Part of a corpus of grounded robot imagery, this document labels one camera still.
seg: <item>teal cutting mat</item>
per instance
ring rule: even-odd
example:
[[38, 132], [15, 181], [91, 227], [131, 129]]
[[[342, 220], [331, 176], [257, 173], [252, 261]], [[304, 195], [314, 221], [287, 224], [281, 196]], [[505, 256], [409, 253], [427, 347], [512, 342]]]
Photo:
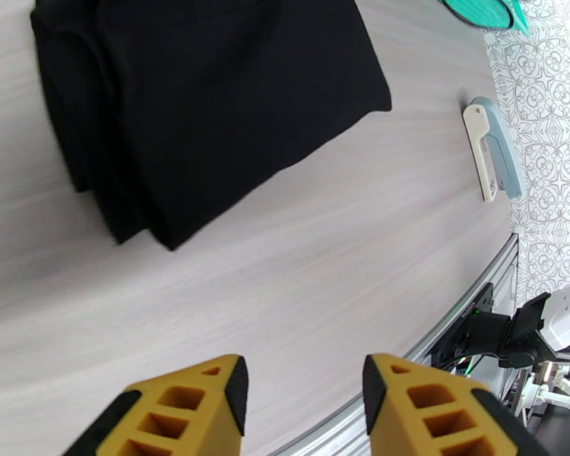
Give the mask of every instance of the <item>teal cutting mat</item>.
[[[486, 27], [502, 29], [509, 24], [509, 16], [504, 5], [498, 0], [445, 0], [453, 10], [465, 17], [469, 22], [481, 24]], [[515, 22], [512, 29], [523, 31], [529, 35], [530, 31], [524, 12], [521, 10], [518, 0], [503, 0], [513, 13]]]

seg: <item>white stapler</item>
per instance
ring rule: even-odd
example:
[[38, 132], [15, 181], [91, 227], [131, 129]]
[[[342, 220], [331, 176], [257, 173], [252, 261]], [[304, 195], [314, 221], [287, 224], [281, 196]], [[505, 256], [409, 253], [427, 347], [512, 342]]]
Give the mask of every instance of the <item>white stapler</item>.
[[499, 189], [510, 198], [524, 195], [525, 184], [508, 127], [498, 105], [475, 98], [462, 113], [480, 177], [483, 200], [492, 202]]

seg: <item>patterned wallpaper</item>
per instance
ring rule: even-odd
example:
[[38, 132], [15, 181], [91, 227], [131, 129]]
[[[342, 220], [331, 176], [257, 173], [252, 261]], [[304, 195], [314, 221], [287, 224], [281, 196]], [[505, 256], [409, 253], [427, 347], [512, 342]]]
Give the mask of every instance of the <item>patterned wallpaper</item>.
[[531, 37], [483, 33], [526, 176], [526, 197], [511, 206], [520, 236], [518, 304], [570, 284], [570, 0], [522, 4]]

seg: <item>black towel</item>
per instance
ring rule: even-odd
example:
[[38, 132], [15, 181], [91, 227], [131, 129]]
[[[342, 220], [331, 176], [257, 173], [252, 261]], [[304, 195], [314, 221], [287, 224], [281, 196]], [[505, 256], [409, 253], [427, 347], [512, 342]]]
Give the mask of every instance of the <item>black towel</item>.
[[354, 0], [36, 0], [72, 182], [167, 248], [391, 98]]

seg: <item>light wood grain surface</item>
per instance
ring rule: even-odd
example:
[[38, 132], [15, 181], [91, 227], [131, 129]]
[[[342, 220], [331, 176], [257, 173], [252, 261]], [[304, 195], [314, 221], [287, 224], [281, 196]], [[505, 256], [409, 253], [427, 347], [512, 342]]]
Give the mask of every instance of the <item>light wood grain surface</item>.
[[477, 31], [434, 0], [357, 0], [394, 110], [371, 114], [171, 254], [115, 247], [44, 112], [27, 15], [0, 0], [0, 456], [63, 451], [127, 384], [223, 353], [251, 369], [266, 454], [403, 354], [509, 235], [460, 104], [494, 97]]

